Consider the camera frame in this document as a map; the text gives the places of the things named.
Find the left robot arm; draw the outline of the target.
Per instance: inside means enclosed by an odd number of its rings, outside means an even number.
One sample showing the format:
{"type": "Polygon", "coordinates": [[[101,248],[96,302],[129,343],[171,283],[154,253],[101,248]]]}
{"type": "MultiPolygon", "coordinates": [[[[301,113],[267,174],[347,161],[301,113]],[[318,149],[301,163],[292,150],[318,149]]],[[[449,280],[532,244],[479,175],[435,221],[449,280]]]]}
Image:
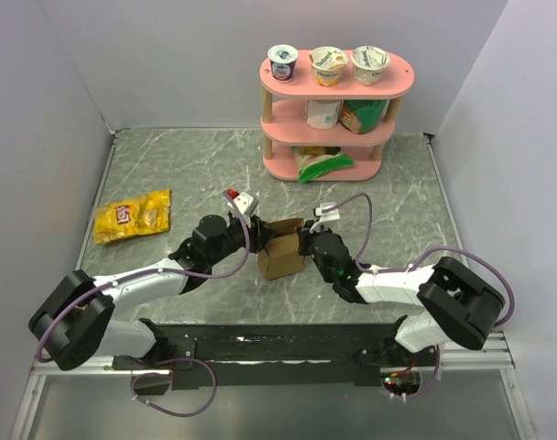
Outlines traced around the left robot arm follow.
{"type": "Polygon", "coordinates": [[[68,371],[94,356],[112,356],[157,368],[175,352],[162,328],[148,319],[119,321],[114,314],[191,292],[215,279],[217,263],[239,249],[257,254],[276,234],[256,215],[241,220],[209,214],[176,251],[156,263],[111,276],[70,272],[28,322],[38,340],[37,361],[68,371]]]}

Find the brown cardboard paper box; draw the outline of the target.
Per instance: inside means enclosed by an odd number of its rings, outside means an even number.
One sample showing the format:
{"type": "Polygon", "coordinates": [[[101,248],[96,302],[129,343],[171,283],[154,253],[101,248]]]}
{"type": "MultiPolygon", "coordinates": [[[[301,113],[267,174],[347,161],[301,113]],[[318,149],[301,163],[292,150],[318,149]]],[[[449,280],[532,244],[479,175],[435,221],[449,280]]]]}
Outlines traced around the brown cardboard paper box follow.
{"type": "Polygon", "coordinates": [[[260,274],[266,280],[275,280],[303,270],[305,257],[299,253],[300,239],[297,228],[304,226],[299,217],[270,222],[274,236],[257,255],[260,274]]]}

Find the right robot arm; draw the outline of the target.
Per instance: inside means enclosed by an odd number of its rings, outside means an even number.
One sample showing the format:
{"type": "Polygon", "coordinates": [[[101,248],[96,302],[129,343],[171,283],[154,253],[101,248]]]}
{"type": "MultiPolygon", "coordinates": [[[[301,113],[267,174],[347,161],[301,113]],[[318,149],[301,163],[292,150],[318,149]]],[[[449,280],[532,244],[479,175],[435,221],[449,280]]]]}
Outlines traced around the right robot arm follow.
{"type": "Polygon", "coordinates": [[[406,365],[422,349],[446,342],[482,349],[506,304],[499,291],[453,257],[442,257],[432,266],[381,268],[358,264],[329,228],[308,223],[297,235],[299,253],[311,257],[323,280],[344,301],[422,308],[420,314],[395,323],[386,354],[396,365],[406,365]]]}

